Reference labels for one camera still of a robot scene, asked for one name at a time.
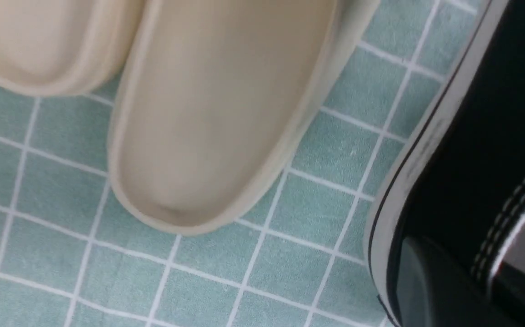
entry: white rubber sole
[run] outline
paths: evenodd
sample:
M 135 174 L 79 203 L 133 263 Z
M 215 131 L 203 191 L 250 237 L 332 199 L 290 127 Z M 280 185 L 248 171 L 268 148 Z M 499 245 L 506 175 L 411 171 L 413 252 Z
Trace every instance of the white rubber sole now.
M 461 50 L 449 75 L 451 78 L 432 101 L 396 159 L 368 215 L 364 256 L 368 259 L 381 302 L 396 325 L 399 325 L 398 318 L 390 308 L 387 292 L 387 267 L 402 209 L 458 112 L 507 4 L 507 0 L 492 0 L 487 3 L 486 10 L 481 11 L 475 32 L 468 46 Z

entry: white stitching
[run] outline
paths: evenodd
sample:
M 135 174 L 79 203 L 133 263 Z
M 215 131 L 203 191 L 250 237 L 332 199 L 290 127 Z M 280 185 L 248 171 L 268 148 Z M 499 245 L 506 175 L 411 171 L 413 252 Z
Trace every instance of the white stitching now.
M 501 212 L 497 215 L 497 217 L 495 217 L 495 221 L 493 222 L 493 225 L 491 226 L 491 228 L 487 232 L 487 236 L 486 236 L 485 240 L 480 245 L 479 252 L 476 254 L 474 262 L 472 264 L 472 267 L 470 268 L 470 273 L 472 275 L 474 275 L 474 273 L 475 273 L 475 271 L 477 269 L 477 263 L 479 263 L 479 259 L 483 258 L 480 261 L 480 265 L 478 266 L 479 267 L 478 271 L 476 272 L 476 279 L 478 279 L 478 281 L 480 281 L 480 275 L 482 273 L 482 269 L 484 268 L 484 266 L 486 264 L 487 257 L 490 256 L 490 254 L 491 254 L 491 252 L 493 250 L 494 243 L 498 239 L 497 235 L 501 234 L 502 230 L 507 226 L 507 223 L 510 220 L 511 216 L 516 213 L 516 211 L 518 210 L 520 204 L 523 203 L 524 200 L 525 200 L 525 194 L 524 194 L 523 197 L 520 199 L 520 201 L 518 201 L 517 204 L 515 205 L 515 207 L 511 210 L 511 213 L 509 215 L 507 215 L 507 217 L 503 220 L 503 223 L 499 225 L 499 221 L 503 217 L 504 213 L 507 211 L 509 205 L 511 204 L 512 199 L 518 194 L 518 192 L 520 191 L 520 189 L 522 189 L 522 187 L 524 185 L 525 185 L 525 178 L 523 178 L 522 182 L 515 188 L 515 190 L 513 191 L 511 196 L 509 196 L 507 201 L 505 201 L 505 203 L 503 205 L 503 208 L 501 209 Z M 499 226 L 499 229 L 497 230 L 497 233 L 493 237 L 492 233 L 495 230 L 496 226 Z

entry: tiled floor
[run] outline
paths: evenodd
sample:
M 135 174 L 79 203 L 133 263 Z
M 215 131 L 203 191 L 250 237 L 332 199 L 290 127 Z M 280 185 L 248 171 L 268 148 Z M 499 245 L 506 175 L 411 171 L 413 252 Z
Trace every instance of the tiled floor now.
M 478 0 L 382 0 L 292 163 L 195 238 L 132 218 L 106 181 L 118 78 L 91 95 L 0 89 L 0 327 L 379 327 L 371 201 L 474 24 Z

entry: shoe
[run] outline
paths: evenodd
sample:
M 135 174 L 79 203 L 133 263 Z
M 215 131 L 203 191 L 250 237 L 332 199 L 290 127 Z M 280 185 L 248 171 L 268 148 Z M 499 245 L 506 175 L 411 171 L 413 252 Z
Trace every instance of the shoe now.
M 525 325 L 525 1 L 479 16 L 366 222 L 365 258 L 398 326 Z

